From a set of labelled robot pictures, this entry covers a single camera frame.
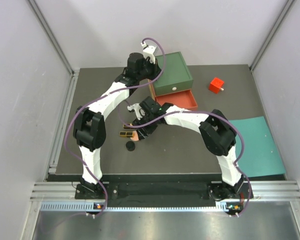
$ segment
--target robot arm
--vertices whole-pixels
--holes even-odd
[[[131,96],[136,90],[136,88],[127,89],[128,87],[137,86],[144,79],[153,80],[161,71],[154,56],[156,47],[145,43],[141,45],[143,54],[130,54],[127,67],[102,95],[108,96],[90,104],[78,115],[74,122],[73,136],[79,145],[82,159],[98,179],[102,177],[100,150],[106,140],[106,118],[119,103]],[[86,167],[83,168],[82,177],[88,184],[92,184],[92,187],[97,184],[97,181],[88,173]]]
[[[216,156],[221,168],[222,181],[229,189],[229,193],[237,193],[243,184],[243,177],[234,165],[236,157],[236,133],[223,121],[207,114],[189,114],[189,110],[177,107],[170,103],[165,103],[160,106],[151,97],[147,97],[140,104],[134,104],[128,107],[137,113],[142,112],[142,115],[137,114],[137,119],[132,122],[132,125],[142,125],[151,120],[168,114],[171,112],[180,112],[167,115],[160,120],[142,127],[137,128],[138,138],[145,139],[157,128],[158,124],[177,125],[183,128],[193,130],[201,134],[207,149]],[[226,118],[221,111],[213,110],[212,113]]]

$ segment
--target black puck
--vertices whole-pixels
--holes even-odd
[[[133,141],[128,141],[126,144],[125,144],[125,147],[126,149],[129,151],[129,152],[132,152],[133,150],[136,149],[136,145]]]

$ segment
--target red cube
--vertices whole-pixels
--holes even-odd
[[[219,93],[220,91],[223,91],[224,89],[222,86],[224,85],[224,81],[221,79],[215,77],[211,82],[209,86],[209,90],[215,94]]]

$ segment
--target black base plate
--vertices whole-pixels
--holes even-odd
[[[107,189],[108,207],[213,207],[216,202],[210,197],[208,185],[211,180],[196,174],[159,175],[111,175],[101,180]],[[76,199],[104,199],[100,189],[97,193],[81,184],[77,185]],[[248,185],[241,192],[248,197]]]

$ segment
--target teal mat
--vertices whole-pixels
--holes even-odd
[[[286,169],[263,116],[230,121],[242,134],[244,153],[238,164],[248,177],[285,174]],[[235,153],[241,151],[240,138],[236,136]]]

